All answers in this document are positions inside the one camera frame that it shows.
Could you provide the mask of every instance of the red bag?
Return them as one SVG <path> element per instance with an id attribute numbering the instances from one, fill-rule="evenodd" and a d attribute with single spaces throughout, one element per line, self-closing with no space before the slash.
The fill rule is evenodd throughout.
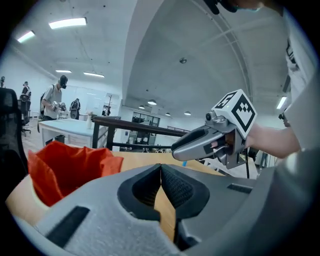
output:
<path id="1" fill-rule="evenodd" d="M 29 150 L 28 171 L 37 196 L 50 207 L 89 181 L 119 173 L 123 159 L 107 148 L 53 141 L 37 153 Z"/>

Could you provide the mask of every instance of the cable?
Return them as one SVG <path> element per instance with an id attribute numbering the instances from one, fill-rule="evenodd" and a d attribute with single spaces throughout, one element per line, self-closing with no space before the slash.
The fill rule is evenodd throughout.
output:
<path id="1" fill-rule="evenodd" d="M 249 175 L 249 162 L 248 162 L 248 149 L 246 148 L 244 150 L 245 152 L 245 167 L 246 167 L 246 177 L 248 179 L 250 179 L 250 175 Z"/>

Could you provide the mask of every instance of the black and white marker cube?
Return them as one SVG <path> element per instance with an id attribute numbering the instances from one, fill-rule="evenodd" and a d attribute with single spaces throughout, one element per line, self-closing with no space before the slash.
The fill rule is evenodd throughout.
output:
<path id="1" fill-rule="evenodd" d="M 242 89 L 225 95 L 211 110 L 235 124 L 243 138 L 247 137 L 257 118 L 254 106 Z"/>

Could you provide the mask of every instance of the white ceiling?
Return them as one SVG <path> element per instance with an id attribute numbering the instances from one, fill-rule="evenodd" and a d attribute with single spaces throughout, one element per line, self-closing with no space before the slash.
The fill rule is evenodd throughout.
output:
<path id="1" fill-rule="evenodd" d="M 124 55 L 135 0 L 39 0 L 12 33 L 11 45 L 48 72 L 71 70 L 68 78 L 122 86 Z M 52 30 L 48 23 L 86 17 L 87 25 Z M 26 31 L 35 37 L 18 43 Z M 83 72 L 103 74 L 88 77 Z"/>
<path id="2" fill-rule="evenodd" d="M 159 114 L 203 117 L 226 93 L 243 89 L 260 113 L 275 113 L 287 76 L 282 18 L 266 8 L 219 9 L 211 16 L 202 0 L 164 1 L 138 50 L 125 105 L 155 99 Z"/>

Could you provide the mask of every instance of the person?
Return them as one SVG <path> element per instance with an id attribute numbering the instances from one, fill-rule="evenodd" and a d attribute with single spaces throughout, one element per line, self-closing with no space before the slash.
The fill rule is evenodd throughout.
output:
<path id="1" fill-rule="evenodd" d="M 6 88 L 6 87 L 5 87 L 5 79 L 6 79 L 6 78 L 5 78 L 4 76 L 1 77 L 1 80 L 0 80 L 0 86 L 1 86 L 1 88 Z"/>
<path id="2" fill-rule="evenodd" d="M 22 86 L 23 86 L 23 89 L 22 89 L 21 95 L 26 95 L 26 96 L 28 96 L 28 97 L 29 97 L 29 101 L 31 101 L 31 90 L 30 90 L 30 87 L 29 87 L 28 82 L 25 81 Z"/>
<path id="3" fill-rule="evenodd" d="M 61 89 L 65 89 L 67 87 L 68 78 L 65 75 L 62 75 L 58 82 L 55 85 L 50 85 L 46 92 L 43 95 L 41 104 L 44 105 L 43 112 L 43 121 L 56 120 L 58 114 L 63 112 L 63 110 L 59 107 L 53 105 L 54 102 L 61 103 L 62 99 L 62 91 Z"/>
<path id="4" fill-rule="evenodd" d="M 75 119 L 77 119 L 77 120 L 79 120 L 80 107 L 81 107 L 80 101 L 79 101 L 78 98 L 76 98 L 76 99 L 71 103 L 70 109 L 69 109 L 70 111 L 71 111 L 71 110 L 76 110 L 76 117 L 75 117 Z"/>
<path id="5" fill-rule="evenodd" d="M 286 61 L 291 79 L 291 103 L 307 87 L 319 67 L 317 55 L 306 39 L 304 32 L 297 21 L 283 6 L 274 0 L 228 0 L 237 9 L 250 9 L 258 11 L 265 6 L 276 11 L 284 18 L 288 31 L 288 47 Z M 298 152 L 301 147 L 292 127 L 278 130 L 253 124 L 246 140 L 246 147 L 266 152 L 277 158 L 285 158 Z"/>

